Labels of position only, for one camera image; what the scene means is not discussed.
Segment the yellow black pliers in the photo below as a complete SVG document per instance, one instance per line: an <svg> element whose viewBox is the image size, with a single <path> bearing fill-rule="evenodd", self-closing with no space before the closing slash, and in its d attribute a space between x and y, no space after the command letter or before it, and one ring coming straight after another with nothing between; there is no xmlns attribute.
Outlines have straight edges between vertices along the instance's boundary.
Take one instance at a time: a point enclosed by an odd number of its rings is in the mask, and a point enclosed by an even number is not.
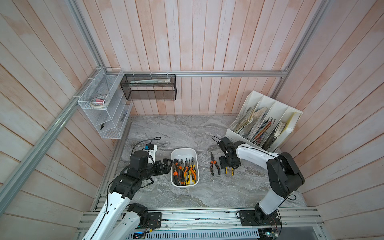
<svg viewBox="0 0 384 240"><path fill-rule="evenodd" d="M234 176L234 168L232 167L225 167L225 174L231 174L231 176Z"/></svg>

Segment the orange black pliers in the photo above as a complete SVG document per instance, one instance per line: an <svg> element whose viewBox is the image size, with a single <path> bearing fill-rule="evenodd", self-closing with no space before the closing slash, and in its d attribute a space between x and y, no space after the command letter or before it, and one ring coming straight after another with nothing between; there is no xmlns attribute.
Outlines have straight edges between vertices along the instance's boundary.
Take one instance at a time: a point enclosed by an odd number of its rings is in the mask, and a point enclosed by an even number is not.
<svg viewBox="0 0 384 240"><path fill-rule="evenodd" d="M211 171L211 175L214 176L214 167L216 167L217 171L218 171L218 175L221 174L221 169L217 163L217 161L215 160L214 158L214 155L213 153L211 153L211 161L210 161L210 171Z"/></svg>

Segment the white plastic storage box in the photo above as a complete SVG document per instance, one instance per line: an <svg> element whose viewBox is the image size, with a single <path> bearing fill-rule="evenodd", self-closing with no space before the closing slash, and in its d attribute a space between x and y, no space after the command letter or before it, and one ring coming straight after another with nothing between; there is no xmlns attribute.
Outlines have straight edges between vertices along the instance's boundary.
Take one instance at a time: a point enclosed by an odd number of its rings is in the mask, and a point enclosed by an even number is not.
<svg viewBox="0 0 384 240"><path fill-rule="evenodd" d="M195 165L196 165L196 174L197 174L197 182L194 185L189 184L189 161L194 158L195 159ZM199 180L200 180L200 173L199 173L199 168L198 168L198 160L197 160L197 153L194 149L192 148L181 148L181 149L176 149L171 153L171 160L178 159L180 162L181 167L183 168L183 180L184 180L184 185L183 186L176 186L173 181L173 165L171 168L171 183L176 187L176 188L191 188L195 187Z"/></svg>

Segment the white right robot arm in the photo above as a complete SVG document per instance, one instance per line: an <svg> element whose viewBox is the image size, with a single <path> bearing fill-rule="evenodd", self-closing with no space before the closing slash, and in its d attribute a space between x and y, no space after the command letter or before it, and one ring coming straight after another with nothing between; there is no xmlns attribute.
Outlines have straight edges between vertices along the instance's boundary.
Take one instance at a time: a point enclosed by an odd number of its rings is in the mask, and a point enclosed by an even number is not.
<svg viewBox="0 0 384 240"><path fill-rule="evenodd" d="M234 173L241 166L241 160L249 161L268 172L270 189L252 211L238 211L238 218L244 227L278 226L282 224L278 208L290 195L305 183L305 178L293 157L254 148L243 141L231 142L227 137L219 139L217 145L224 153L219 158L220 168Z"/></svg>

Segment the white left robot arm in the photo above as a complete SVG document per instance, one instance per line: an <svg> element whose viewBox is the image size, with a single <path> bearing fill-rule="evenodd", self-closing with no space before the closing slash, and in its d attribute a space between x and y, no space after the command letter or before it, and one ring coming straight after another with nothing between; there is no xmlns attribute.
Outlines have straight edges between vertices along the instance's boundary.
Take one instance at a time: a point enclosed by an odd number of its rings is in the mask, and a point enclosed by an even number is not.
<svg viewBox="0 0 384 240"><path fill-rule="evenodd" d="M171 171L173 160L156 160L157 145L147 144L130 156L130 164L115 177L108 188L106 201L84 240L125 240L137 227L149 227L148 208L131 204L144 181Z"/></svg>

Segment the orange pliers in box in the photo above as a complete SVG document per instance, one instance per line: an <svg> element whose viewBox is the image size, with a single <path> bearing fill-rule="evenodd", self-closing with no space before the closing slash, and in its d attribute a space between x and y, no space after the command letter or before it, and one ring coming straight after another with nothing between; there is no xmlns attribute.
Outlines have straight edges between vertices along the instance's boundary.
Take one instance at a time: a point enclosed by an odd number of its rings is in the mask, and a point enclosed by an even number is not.
<svg viewBox="0 0 384 240"><path fill-rule="evenodd" d="M180 162L178 159L173 160L173 181L176 186L183 186L184 180L183 180L183 168L180 165Z"/></svg>

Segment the yellow pliers in box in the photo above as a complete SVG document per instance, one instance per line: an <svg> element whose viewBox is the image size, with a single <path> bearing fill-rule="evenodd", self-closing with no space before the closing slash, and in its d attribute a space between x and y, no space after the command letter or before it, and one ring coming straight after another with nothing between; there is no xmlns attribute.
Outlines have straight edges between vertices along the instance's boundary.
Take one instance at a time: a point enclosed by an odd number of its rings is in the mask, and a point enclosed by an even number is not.
<svg viewBox="0 0 384 240"><path fill-rule="evenodd" d="M190 185L194 185L197 182L195 159L192 158L189 161L189 164L190 164L190 166L189 166L189 175L188 175L189 184Z"/></svg>

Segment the white desktop file organizer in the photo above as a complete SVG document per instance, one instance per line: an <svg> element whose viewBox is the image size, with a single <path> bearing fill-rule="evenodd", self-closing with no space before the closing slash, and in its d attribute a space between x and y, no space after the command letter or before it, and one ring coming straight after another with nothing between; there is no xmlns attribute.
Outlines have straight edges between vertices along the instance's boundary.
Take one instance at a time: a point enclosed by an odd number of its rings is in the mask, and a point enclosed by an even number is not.
<svg viewBox="0 0 384 240"><path fill-rule="evenodd" d="M274 152L293 132L303 112L258 92L251 92L227 129L232 142Z"/></svg>

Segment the tape roll on shelf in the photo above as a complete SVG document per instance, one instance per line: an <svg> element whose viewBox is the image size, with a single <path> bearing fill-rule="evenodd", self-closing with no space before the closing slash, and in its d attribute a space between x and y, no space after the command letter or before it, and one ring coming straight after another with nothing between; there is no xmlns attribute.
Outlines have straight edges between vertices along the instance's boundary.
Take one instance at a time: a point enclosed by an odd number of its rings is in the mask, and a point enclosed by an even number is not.
<svg viewBox="0 0 384 240"><path fill-rule="evenodd" d="M105 99L103 98L95 98L90 102L91 108L94 109L103 109L105 107Z"/></svg>

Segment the black mesh wall basket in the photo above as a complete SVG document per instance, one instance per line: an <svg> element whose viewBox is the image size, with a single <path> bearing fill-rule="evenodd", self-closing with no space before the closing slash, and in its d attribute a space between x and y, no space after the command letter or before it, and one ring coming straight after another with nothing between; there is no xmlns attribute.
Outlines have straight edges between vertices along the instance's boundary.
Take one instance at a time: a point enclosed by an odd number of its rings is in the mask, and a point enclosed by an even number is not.
<svg viewBox="0 0 384 240"><path fill-rule="evenodd" d="M171 74L124 74L120 86L128 101L175 101L176 76Z"/></svg>

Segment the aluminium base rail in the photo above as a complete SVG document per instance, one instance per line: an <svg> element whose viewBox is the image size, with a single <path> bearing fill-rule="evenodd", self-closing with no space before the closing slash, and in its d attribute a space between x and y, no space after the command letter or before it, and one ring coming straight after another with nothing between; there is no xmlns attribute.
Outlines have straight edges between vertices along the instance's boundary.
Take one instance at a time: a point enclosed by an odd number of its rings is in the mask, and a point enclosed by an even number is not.
<svg viewBox="0 0 384 240"><path fill-rule="evenodd" d="M207 230L242 228L238 212L241 209L160 209L160 231L166 230ZM279 219L285 227L324 226L325 223L313 207L283 207Z"/></svg>

